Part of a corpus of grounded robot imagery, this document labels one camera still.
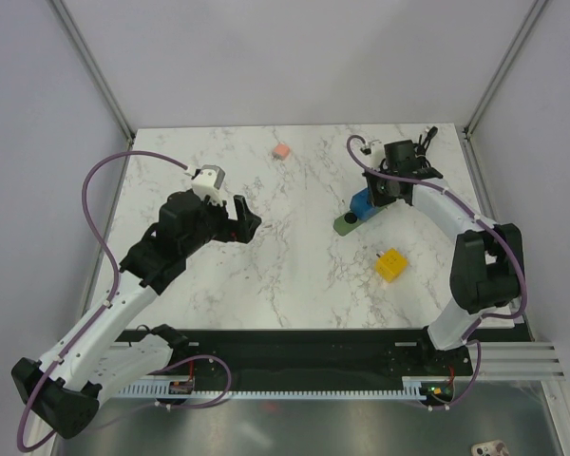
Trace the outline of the blue plug cube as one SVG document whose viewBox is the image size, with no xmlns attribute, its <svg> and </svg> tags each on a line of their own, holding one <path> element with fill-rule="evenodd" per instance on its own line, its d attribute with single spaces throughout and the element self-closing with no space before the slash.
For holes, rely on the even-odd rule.
<svg viewBox="0 0 570 456">
<path fill-rule="evenodd" d="M 364 188 L 352 196 L 350 211 L 358 220 L 363 222 L 371 219 L 377 214 L 378 209 L 371 203 L 370 191 L 368 188 Z"/>
</svg>

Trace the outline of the green power strip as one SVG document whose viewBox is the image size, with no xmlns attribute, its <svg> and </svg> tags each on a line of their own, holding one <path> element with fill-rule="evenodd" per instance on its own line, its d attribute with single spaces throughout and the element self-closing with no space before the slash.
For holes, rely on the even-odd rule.
<svg viewBox="0 0 570 456">
<path fill-rule="evenodd" d="M 344 237 L 369 221 L 376 213 L 377 210 L 370 209 L 369 211 L 363 212 L 361 217 L 358 217 L 352 210 L 349 210 L 333 222 L 332 228 L 339 236 Z"/>
</svg>

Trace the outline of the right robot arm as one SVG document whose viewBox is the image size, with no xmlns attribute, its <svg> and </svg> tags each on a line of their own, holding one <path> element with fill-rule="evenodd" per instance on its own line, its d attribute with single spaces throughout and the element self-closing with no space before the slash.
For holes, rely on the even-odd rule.
<svg viewBox="0 0 570 456">
<path fill-rule="evenodd" d="M 429 342 L 415 356 L 422 371 L 434 374 L 449 364 L 449 350 L 464 345 L 484 319 L 517 318 L 528 296 L 521 230 L 473 210 L 418 148 L 411 140 L 363 142 L 360 152 L 371 160 L 364 167 L 370 205 L 385 207 L 402 200 L 453 242 L 451 299 L 427 326 Z"/>
</svg>

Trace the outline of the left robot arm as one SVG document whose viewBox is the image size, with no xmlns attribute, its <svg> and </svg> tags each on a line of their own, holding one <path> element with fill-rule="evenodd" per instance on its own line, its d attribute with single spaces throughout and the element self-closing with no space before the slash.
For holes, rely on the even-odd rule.
<svg viewBox="0 0 570 456">
<path fill-rule="evenodd" d="M 119 390 L 152 372 L 179 373 L 189 363 L 188 342 L 161 324 L 135 347 L 107 351 L 127 325 L 186 269 L 187 259 L 210 241 L 249 243 L 260 216 L 241 195 L 236 218 L 193 191 L 167 198 L 157 222 L 120 263 L 118 286 L 106 293 L 50 351 L 37 361 L 23 357 L 11 376 L 26 405 L 64 439 L 81 433 Z"/>
</svg>

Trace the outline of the yellow plug cube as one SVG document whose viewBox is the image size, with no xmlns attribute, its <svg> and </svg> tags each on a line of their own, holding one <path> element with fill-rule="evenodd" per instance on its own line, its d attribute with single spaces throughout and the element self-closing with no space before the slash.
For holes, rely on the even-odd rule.
<svg viewBox="0 0 570 456">
<path fill-rule="evenodd" d="M 407 259 L 396 249 L 378 253 L 374 263 L 375 272 L 387 283 L 391 283 L 398 278 L 407 267 Z"/>
</svg>

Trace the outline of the pink plug cube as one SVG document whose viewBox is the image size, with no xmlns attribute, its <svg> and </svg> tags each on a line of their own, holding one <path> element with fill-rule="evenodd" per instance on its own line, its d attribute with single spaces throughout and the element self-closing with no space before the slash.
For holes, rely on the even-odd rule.
<svg viewBox="0 0 570 456">
<path fill-rule="evenodd" d="M 286 143 L 278 143 L 272 151 L 272 156 L 279 161 L 286 160 L 291 154 L 291 147 Z"/>
</svg>

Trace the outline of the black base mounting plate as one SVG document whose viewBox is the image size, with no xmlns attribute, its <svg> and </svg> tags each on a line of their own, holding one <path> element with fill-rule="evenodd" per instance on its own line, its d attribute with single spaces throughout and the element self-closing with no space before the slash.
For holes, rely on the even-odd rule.
<svg viewBox="0 0 570 456">
<path fill-rule="evenodd" d="M 168 379 L 197 392 L 303 394 L 399 390 L 407 377 L 472 373 L 470 351 L 434 351 L 419 329 L 183 330 Z"/>
</svg>

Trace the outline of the right aluminium frame post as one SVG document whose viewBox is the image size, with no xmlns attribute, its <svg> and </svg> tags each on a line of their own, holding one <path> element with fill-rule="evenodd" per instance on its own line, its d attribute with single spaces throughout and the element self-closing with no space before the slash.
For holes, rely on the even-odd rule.
<svg viewBox="0 0 570 456">
<path fill-rule="evenodd" d="M 507 74 L 514 66 L 519 54 L 523 50 L 523 47 L 533 33 L 533 30 L 550 4 L 551 1 L 549 0 L 535 0 L 532 2 L 529 10 L 525 14 L 520 26 L 509 43 L 503 58 L 498 63 L 494 74 L 491 76 L 479 102 L 476 104 L 469 120 L 462 127 L 462 133 L 468 142 L 470 141 L 474 131 L 479 126 L 481 119 L 503 84 Z"/>
</svg>

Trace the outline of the aluminium frame post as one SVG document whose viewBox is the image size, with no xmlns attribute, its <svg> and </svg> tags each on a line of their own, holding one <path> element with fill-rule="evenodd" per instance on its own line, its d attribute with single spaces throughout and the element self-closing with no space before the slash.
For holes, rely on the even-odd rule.
<svg viewBox="0 0 570 456">
<path fill-rule="evenodd" d="M 102 72 L 99 63 L 86 38 L 77 25 L 74 16 L 70 12 L 67 2 L 63 0 L 47 0 L 47 5 L 55 15 L 60 27 L 64 30 L 66 38 L 70 42 L 78 58 L 81 60 L 91 82 L 94 84 L 112 119 L 125 137 L 126 143 L 132 145 L 136 133 L 130 121 L 126 118 L 121 104 L 118 102 L 108 80 Z"/>
<path fill-rule="evenodd" d="M 529 10 L 525 14 L 520 26 L 509 43 L 503 58 L 498 63 L 494 74 L 491 76 L 479 102 L 476 104 L 469 120 L 462 127 L 462 133 L 468 142 L 470 141 L 474 131 L 479 126 L 481 119 L 503 84 L 507 74 L 514 66 L 519 54 L 523 50 L 523 47 L 533 33 L 533 30 L 550 4 L 551 1 L 549 0 L 535 0 L 532 2 Z"/>
</svg>

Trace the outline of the left aluminium frame post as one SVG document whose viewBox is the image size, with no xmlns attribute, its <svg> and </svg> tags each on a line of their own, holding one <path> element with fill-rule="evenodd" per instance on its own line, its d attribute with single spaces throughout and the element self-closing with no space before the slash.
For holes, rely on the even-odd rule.
<svg viewBox="0 0 570 456">
<path fill-rule="evenodd" d="M 126 118 L 121 104 L 118 102 L 108 80 L 102 72 L 99 63 L 86 38 L 77 25 L 74 16 L 70 12 L 67 2 L 63 0 L 47 0 L 47 5 L 55 15 L 60 27 L 64 30 L 66 38 L 70 42 L 78 58 L 81 60 L 91 82 L 94 84 L 112 119 L 125 137 L 126 143 L 132 145 L 136 133 L 130 121 Z"/>
</svg>

